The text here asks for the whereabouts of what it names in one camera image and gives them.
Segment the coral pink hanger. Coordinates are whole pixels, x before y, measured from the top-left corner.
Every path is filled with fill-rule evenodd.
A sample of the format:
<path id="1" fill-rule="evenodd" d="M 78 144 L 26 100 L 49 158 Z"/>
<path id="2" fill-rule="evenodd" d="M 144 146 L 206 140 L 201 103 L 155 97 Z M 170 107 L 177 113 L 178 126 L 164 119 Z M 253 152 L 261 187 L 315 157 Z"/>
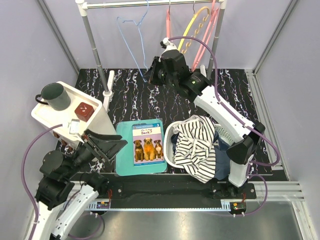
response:
<path id="1" fill-rule="evenodd" d="M 172 24 L 171 24 L 171 1 L 168 1 L 168 9 L 166 12 L 166 37 L 171 38 L 172 37 Z"/>

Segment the light blue wire hanger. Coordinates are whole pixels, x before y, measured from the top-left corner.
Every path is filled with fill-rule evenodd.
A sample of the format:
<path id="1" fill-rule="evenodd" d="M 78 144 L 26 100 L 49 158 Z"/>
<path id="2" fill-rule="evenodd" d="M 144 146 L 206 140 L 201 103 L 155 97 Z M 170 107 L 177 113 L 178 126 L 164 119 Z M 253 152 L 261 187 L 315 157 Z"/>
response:
<path id="1" fill-rule="evenodd" d="M 144 45 L 144 39 L 142 34 L 142 24 L 145 17 L 149 12 L 149 1 L 146 0 L 145 12 L 139 19 L 129 19 L 122 16 L 116 18 L 116 25 L 119 30 L 120 36 L 122 37 L 124 44 L 129 52 L 134 65 L 137 67 L 138 73 L 141 76 L 144 83 L 147 82 L 145 73 L 148 70 L 146 64 L 146 50 Z M 142 54 L 142 66 L 140 66 L 140 60 L 136 58 L 135 54 L 141 51 Z"/>

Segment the yellow hanger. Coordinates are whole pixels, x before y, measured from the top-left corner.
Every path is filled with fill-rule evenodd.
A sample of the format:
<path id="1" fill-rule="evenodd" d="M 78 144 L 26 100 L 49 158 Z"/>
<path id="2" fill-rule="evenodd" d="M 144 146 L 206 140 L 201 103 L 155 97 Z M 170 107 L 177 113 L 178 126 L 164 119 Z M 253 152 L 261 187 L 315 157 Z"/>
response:
<path id="1" fill-rule="evenodd" d="M 192 4 L 193 16 L 183 33 L 184 37 L 197 37 L 211 15 L 212 10 L 208 6 L 203 6 L 196 11 L 195 4 L 196 1 L 194 0 Z M 185 54 L 192 44 L 192 40 L 185 41 L 186 38 L 182 38 L 177 48 L 182 54 Z"/>

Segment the striped white tank top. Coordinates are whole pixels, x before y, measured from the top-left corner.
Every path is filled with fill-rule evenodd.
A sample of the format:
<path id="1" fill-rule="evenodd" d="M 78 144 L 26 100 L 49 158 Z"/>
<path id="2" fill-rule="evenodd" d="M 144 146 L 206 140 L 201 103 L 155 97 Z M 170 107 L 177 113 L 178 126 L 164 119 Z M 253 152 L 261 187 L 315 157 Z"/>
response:
<path id="1" fill-rule="evenodd" d="M 202 183 L 216 174 L 215 126 L 206 116 L 193 115 L 173 127 L 177 134 L 174 163 Z"/>

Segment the pink plastic hanger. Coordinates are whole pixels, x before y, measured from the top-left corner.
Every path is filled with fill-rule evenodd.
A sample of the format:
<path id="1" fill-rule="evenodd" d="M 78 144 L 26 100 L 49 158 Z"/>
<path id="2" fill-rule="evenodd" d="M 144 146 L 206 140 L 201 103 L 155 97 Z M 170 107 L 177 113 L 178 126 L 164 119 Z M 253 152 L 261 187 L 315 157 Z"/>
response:
<path id="1" fill-rule="evenodd" d="M 211 35 L 213 33 L 213 30 L 215 28 L 216 21 L 218 18 L 218 13 L 219 13 L 219 7 L 215 7 L 215 1 L 213 0 L 212 5 L 211 5 L 211 11 L 210 11 L 210 20 L 208 22 L 204 36 L 202 38 L 202 42 L 204 42 L 206 45 L 209 43 L 209 40 L 210 40 Z M 192 68 L 191 68 L 192 71 L 194 71 L 197 68 L 197 66 L 199 65 L 199 63 L 204 55 L 204 52 L 205 52 L 205 47 L 201 44 L 198 51 L 197 51 L 195 59 L 193 61 Z"/>

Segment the navy blue tank top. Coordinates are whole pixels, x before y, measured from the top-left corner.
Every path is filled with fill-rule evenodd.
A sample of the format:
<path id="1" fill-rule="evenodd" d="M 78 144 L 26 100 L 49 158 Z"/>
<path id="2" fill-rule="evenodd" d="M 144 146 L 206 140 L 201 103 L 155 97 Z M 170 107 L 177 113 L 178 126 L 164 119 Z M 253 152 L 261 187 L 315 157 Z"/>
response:
<path id="1" fill-rule="evenodd" d="M 218 132 L 213 135 L 212 143 L 208 139 L 188 139 L 181 133 L 171 136 L 174 161 L 202 183 L 215 178 L 222 180 L 230 173 L 230 159 L 226 154 L 229 146 L 219 139 Z"/>

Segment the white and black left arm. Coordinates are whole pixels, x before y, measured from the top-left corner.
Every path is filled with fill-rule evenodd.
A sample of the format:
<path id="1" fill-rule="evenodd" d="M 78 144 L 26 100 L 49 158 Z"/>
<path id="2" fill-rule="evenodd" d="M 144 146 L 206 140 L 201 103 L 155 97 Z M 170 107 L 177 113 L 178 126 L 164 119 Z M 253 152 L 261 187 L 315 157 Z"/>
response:
<path id="1" fill-rule="evenodd" d="M 75 186 L 72 178 L 93 159 L 109 163 L 127 143 L 120 135 L 98 134 L 87 129 L 72 155 L 53 150 L 44 156 L 39 169 L 43 177 L 35 195 L 31 194 L 22 174 L 23 187 L 34 208 L 34 222 L 28 238 L 65 240 L 89 203 L 109 193 L 106 177 L 98 172 L 87 173 L 82 178 L 83 186 L 68 203 Z"/>

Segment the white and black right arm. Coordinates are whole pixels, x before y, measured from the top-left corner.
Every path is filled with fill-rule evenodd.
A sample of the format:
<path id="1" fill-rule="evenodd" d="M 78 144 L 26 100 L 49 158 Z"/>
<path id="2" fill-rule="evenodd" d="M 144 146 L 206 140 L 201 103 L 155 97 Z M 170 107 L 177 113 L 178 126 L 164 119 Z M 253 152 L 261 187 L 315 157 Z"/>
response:
<path id="1" fill-rule="evenodd" d="M 148 82 L 172 87 L 182 97 L 206 111 L 230 135 L 233 144 L 226 153 L 231 160 L 227 185 L 228 195 L 239 198 L 245 192 L 249 161 L 262 141 L 265 126 L 254 124 L 238 113 L 215 92 L 214 84 L 201 71 L 191 71 L 178 50 L 168 50 L 155 56 L 146 72 Z"/>

